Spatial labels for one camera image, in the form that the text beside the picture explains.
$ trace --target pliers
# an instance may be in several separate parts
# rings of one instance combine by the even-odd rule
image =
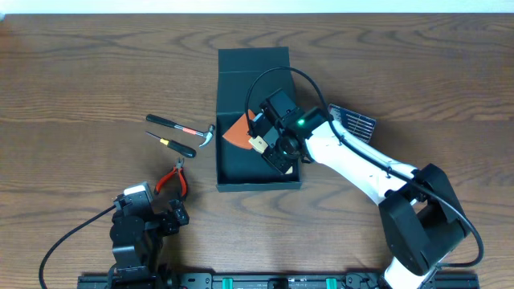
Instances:
[[[186,183],[186,178],[184,177],[184,169],[182,168],[183,165],[184,165],[184,159],[183,158],[180,159],[180,157],[179,157],[177,163],[175,164],[175,166],[173,167],[171,172],[169,172],[167,175],[162,177],[162,179],[155,186],[155,190],[154,190],[155,195],[158,195],[161,192],[161,189],[164,186],[164,184],[166,182],[168,182],[173,177],[173,175],[177,174],[178,178],[180,179],[180,185],[181,185],[181,192],[180,192],[179,197],[181,200],[186,199],[187,183]]]

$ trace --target cable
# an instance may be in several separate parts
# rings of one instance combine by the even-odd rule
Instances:
[[[64,242],[64,240],[66,240],[68,237],[70,237],[71,235],[73,235],[74,233],[76,233],[76,231],[84,228],[85,226],[91,224],[92,222],[96,221],[96,219],[102,217],[103,215],[105,215],[106,213],[114,210],[116,208],[115,205],[112,205],[111,207],[109,207],[108,209],[106,209],[105,211],[101,212],[100,214],[97,214],[95,217],[93,218],[90,218],[89,220],[87,220],[86,222],[84,222],[82,225],[79,225],[77,226],[75,229],[69,231],[67,234],[65,234],[61,239],[59,239],[59,241],[57,241],[54,246],[52,246],[50,248],[50,250],[47,252],[47,254],[45,255],[45,257],[43,258],[43,260],[41,261],[41,265],[39,266],[39,284],[41,285],[41,288],[42,289],[47,289],[47,285],[45,284],[45,279],[43,277],[43,271],[45,269],[45,264],[47,264],[47,261],[48,261],[48,258],[50,258],[50,255],[54,252],[55,249],[57,249],[57,247],[62,243]]]
[[[483,251],[484,251],[483,241],[482,241],[482,238],[480,237],[480,234],[479,234],[478,230],[475,228],[475,226],[473,226],[471,221],[466,216],[461,214],[459,212],[459,210],[457,210],[453,205],[451,205],[443,197],[440,197],[438,194],[432,192],[431,190],[425,188],[424,186],[418,184],[417,182],[409,179],[408,177],[402,175],[401,173],[393,170],[388,165],[384,165],[384,164],[382,164],[379,161],[375,161],[374,159],[372,159],[371,157],[368,157],[366,154],[362,153],[358,149],[355,149],[342,135],[340,135],[337,132],[336,128],[334,127],[334,124],[332,123],[332,121],[328,117],[329,116],[328,105],[327,105],[327,102],[325,101],[325,99],[323,97],[323,93],[321,93],[320,88],[317,86],[317,84],[314,82],[314,80],[312,80],[312,78],[310,78],[303,71],[301,71],[301,70],[299,70],[297,68],[294,68],[294,67],[273,67],[273,68],[270,68],[270,69],[266,70],[265,72],[261,73],[254,80],[253,84],[248,89],[247,98],[246,98],[246,101],[245,101],[245,114],[247,116],[247,123],[248,123],[248,128],[249,128],[250,136],[255,137],[254,136],[253,125],[251,125],[250,117],[248,116],[248,104],[250,102],[251,92],[253,91],[253,88],[254,88],[255,84],[257,83],[257,81],[259,81],[259,79],[261,79],[267,73],[272,72],[272,71],[277,71],[277,70],[294,71],[294,72],[298,73],[299,75],[302,75],[309,83],[311,83],[311,85],[314,87],[314,89],[316,90],[316,93],[318,94],[318,96],[320,98],[321,104],[323,105],[323,109],[324,109],[324,111],[326,113],[326,117],[327,117],[327,120],[328,120],[328,125],[330,126],[330,129],[332,129],[332,132],[334,133],[334,135],[337,137],[337,139],[340,141],[340,143],[342,145],[345,145],[348,149],[350,149],[352,152],[357,154],[359,157],[362,157],[363,159],[365,159],[369,163],[377,166],[379,169],[382,169],[382,170],[388,172],[388,174],[392,175],[393,177],[399,178],[400,180],[402,180],[402,181],[408,183],[409,185],[412,185],[414,188],[420,190],[422,193],[424,193],[424,194],[426,194],[428,196],[431,196],[432,198],[436,199],[440,203],[444,204],[446,207],[448,207],[450,210],[452,210],[459,217],[459,220],[462,223],[464,223],[464,225],[471,231],[471,233],[475,237],[476,244],[477,244],[477,246],[479,248],[479,252],[478,252],[475,260],[473,260],[471,262],[466,262],[466,263],[440,263],[440,264],[438,264],[439,267],[454,267],[454,268],[472,267],[472,266],[480,263],[480,261],[482,261]]]

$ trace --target black box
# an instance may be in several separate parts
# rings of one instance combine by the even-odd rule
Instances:
[[[218,53],[218,102],[216,108],[216,171],[219,192],[272,189],[299,189],[300,166],[282,175],[255,150],[240,149],[222,135],[244,113],[248,88],[262,72],[277,66],[289,66],[287,47],[222,49]],[[290,71],[273,71],[254,87],[250,110],[260,112],[259,104],[282,88],[295,100],[295,84]]]

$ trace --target orange object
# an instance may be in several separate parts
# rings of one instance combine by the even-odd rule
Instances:
[[[255,114],[251,110],[248,110],[248,115],[251,120],[255,118]],[[239,117],[238,121],[223,134],[223,138],[238,148],[253,149],[251,143],[248,142],[251,139],[248,135],[248,129],[247,118],[243,114]]]

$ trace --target box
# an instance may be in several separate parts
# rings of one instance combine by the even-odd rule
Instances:
[[[299,189],[300,166],[283,175],[273,169],[255,150],[240,149],[222,135],[244,113],[248,88],[263,71],[289,66],[287,47],[222,49],[218,53],[218,101],[216,108],[216,173],[219,192],[273,189]],[[282,88],[295,100],[295,85],[290,71],[273,71],[256,85],[250,110],[259,113],[259,104]]]

